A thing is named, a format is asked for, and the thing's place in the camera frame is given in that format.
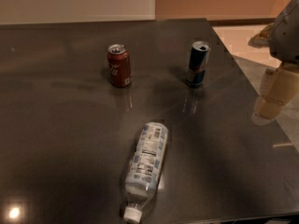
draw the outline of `black table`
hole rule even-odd
[[[212,51],[185,84],[192,42]],[[124,223],[124,178],[148,121],[170,130],[143,223],[299,211],[299,156],[276,122],[251,121],[257,93],[204,20],[0,26],[0,222]],[[133,82],[109,82],[127,45]]]

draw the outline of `bright light spot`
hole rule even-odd
[[[18,207],[12,208],[9,212],[9,217],[12,219],[18,218],[20,215],[20,209]]]

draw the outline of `black can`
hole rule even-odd
[[[187,85],[190,87],[196,88],[203,83],[210,50],[211,47],[206,41],[196,41],[192,44],[187,74]]]

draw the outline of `soda can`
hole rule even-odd
[[[129,50],[122,44],[111,45],[108,48],[107,59],[112,85],[116,87],[129,85],[131,83]]]
[[[187,85],[190,87],[196,88],[203,83],[210,50],[211,47],[206,41],[196,41],[192,44],[187,74]]]

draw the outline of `orange wall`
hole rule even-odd
[[[156,0],[156,19],[240,20],[273,18],[290,0]]]

